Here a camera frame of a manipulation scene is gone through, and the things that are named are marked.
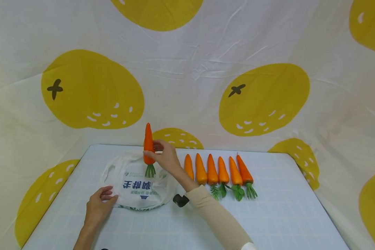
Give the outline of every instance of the black object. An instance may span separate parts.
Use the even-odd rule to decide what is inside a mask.
[[[184,207],[190,200],[184,195],[183,197],[179,194],[176,194],[174,196],[174,199],[172,201],[178,205],[178,207]]]

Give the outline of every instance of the person's left hand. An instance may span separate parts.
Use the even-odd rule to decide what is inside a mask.
[[[111,197],[113,187],[102,187],[95,192],[86,204],[85,226],[98,226],[108,216],[118,199],[118,195]]]

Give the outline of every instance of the hand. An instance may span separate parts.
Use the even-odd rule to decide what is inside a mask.
[[[161,168],[168,171],[172,175],[182,169],[174,146],[161,139],[154,140],[153,146],[154,151],[162,151],[162,153],[143,151],[143,154],[158,162]]]
[[[108,216],[118,199],[118,195],[110,196],[111,189],[112,186],[102,187],[90,197],[86,204],[85,226],[98,226]]]

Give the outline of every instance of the orange carrot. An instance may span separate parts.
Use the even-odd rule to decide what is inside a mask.
[[[222,184],[228,184],[229,183],[229,175],[226,171],[224,159],[220,156],[218,158],[218,174],[219,174],[219,182]]]
[[[210,186],[218,184],[218,174],[211,154],[208,155],[207,160],[207,177],[207,183]]]
[[[215,169],[214,159],[212,155],[208,155],[207,159],[207,183],[210,185],[210,191],[215,200],[218,200],[219,190],[217,187],[218,184],[218,174]]]
[[[221,192],[222,198],[224,198],[226,196],[225,187],[228,187],[228,183],[229,183],[229,175],[228,175],[228,172],[226,171],[225,163],[221,156],[218,157],[218,177],[219,177],[219,182],[221,183],[221,185],[219,186],[219,191]]]
[[[190,158],[190,155],[187,154],[185,157],[185,166],[184,169],[186,173],[192,178],[194,181],[194,174],[193,174],[193,166],[192,166],[192,159]]]
[[[143,150],[148,150],[151,152],[154,152],[154,146],[153,146],[153,135],[151,134],[151,126],[150,123],[146,124],[146,131],[144,136],[144,145]],[[145,177],[154,177],[156,174],[156,169],[154,168],[154,163],[156,162],[152,158],[143,155],[143,161],[147,164]]]
[[[254,183],[254,179],[251,176],[249,170],[246,167],[246,164],[243,162],[240,155],[237,155],[236,158],[237,158],[237,163],[239,166],[240,175],[242,176],[243,184],[246,187],[246,196],[248,199],[251,199],[251,198],[255,199],[258,197],[258,195],[252,186]]]
[[[201,185],[205,185],[207,182],[206,169],[204,169],[203,160],[198,153],[196,154],[196,181]]]
[[[229,169],[231,171],[231,179],[233,186],[231,187],[235,198],[240,201],[244,196],[244,191],[241,188],[243,184],[242,177],[240,176],[239,171],[237,170],[238,167],[236,166],[235,161],[232,157],[229,156]]]

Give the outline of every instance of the grid pattern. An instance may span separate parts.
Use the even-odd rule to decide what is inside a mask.
[[[72,249],[83,225],[86,202],[98,189],[106,164],[131,147],[91,145],[42,218],[24,250]],[[228,164],[236,151],[178,149],[183,164],[211,153]],[[239,221],[260,250],[348,250],[295,161],[283,153],[239,152],[250,170],[257,200],[238,202],[231,192],[220,203]],[[178,193],[183,194],[182,187]],[[94,250],[222,249],[190,205],[169,202],[149,211],[114,208],[97,236]]]

